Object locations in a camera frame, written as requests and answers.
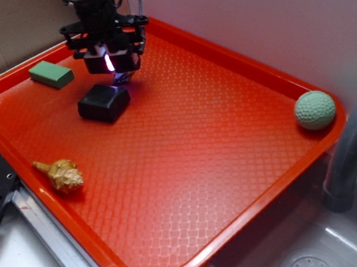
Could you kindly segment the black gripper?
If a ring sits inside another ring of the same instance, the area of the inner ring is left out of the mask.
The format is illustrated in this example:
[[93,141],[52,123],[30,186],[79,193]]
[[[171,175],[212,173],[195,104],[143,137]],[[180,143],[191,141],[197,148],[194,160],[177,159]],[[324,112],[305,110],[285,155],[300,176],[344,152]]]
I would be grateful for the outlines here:
[[125,73],[140,68],[144,52],[145,15],[120,15],[101,21],[93,17],[60,28],[74,58],[83,59],[91,74]]

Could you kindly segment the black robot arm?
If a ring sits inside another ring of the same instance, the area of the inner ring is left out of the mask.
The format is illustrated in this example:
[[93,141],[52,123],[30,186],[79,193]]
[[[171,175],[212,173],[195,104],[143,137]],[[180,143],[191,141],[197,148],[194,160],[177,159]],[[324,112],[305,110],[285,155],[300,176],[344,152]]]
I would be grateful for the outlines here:
[[75,59],[91,74],[113,73],[114,84],[127,84],[140,68],[148,18],[142,12],[123,15],[122,0],[63,0],[73,5],[78,22],[60,28]]

